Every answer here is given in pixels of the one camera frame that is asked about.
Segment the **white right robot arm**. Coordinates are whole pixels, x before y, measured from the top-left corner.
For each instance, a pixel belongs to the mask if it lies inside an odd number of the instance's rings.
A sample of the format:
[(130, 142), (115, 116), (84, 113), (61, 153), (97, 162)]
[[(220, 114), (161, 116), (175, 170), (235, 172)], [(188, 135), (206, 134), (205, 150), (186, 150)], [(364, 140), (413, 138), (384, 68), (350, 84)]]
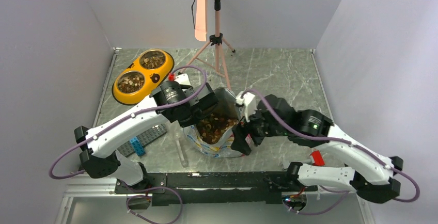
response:
[(362, 146), (320, 112), (295, 110), (285, 99), (272, 94), (257, 102), (253, 94), (241, 92), (236, 106), (242, 108), (243, 117), (232, 128), (233, 150), (249, 155), (249, 141), (259, 146), (267, 137), (287, 137), (294, 144), (329, 153), (344, 163), (343, 167), (317, 167), (291, 162), (285, 175), (290, 190), (328, 186), (350, 190), (373, 203), (399, 196), (401, 184), (394, 176), (402, 170), (403, 160)]

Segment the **pet food bag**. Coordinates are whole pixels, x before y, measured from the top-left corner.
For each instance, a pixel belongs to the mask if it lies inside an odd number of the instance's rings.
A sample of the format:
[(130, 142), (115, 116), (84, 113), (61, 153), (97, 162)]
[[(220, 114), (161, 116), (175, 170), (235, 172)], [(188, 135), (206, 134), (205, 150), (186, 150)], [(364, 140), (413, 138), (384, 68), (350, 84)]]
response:
[(238, 124), (241, 114), (234, 105), (236, 96), (227, 88), (214, 91), (218, 104), (196, 125), (183, 128), (189, 143), (201, 154), (213, 158), (236, 158), (243, 153), (231, 148), (234, 141), (232, 127)]

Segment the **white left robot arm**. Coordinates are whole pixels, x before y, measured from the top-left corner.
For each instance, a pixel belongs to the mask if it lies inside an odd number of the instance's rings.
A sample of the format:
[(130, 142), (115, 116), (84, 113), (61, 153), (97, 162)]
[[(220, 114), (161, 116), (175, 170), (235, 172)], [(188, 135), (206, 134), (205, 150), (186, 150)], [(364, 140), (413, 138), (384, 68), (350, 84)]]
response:
[(177, 121), (181, 127), (194, 125), (217, 105), (218, 99), (208, 83), (192, 87), (177, 81), (164, 82), (124, 114), (87, 130), (89, 142), (80, 154), (81, 166), (93, 179), (113, 176), (135, 193), (142, 193), (149, 184), (145, 166), (126, 158), (118, 148), (166, 121)]

